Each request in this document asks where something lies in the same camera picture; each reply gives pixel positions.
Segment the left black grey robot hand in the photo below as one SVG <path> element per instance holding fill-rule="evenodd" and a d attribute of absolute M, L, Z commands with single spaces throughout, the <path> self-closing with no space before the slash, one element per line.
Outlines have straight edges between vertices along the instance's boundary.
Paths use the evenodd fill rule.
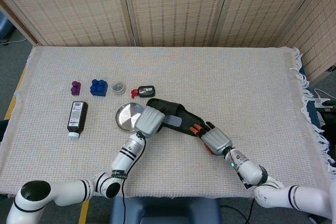
<path fill-rule="evenodd" d="M 144 137 L 149 138 L 156 134 L 166 115 L 161 111 L 146 106 L 137 119 L 134 129 Z"/>

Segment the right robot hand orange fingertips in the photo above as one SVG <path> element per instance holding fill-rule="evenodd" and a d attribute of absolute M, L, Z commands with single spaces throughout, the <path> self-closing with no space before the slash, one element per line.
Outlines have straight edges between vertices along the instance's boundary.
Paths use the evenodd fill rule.
<path fill-rule="evenodd" d="M 190 131 L 202 140 L 206 148 L 216 156 L 225 157 L 232 149 L 232 141 L 210 121 L 203 126 L 194 124 Z"/>

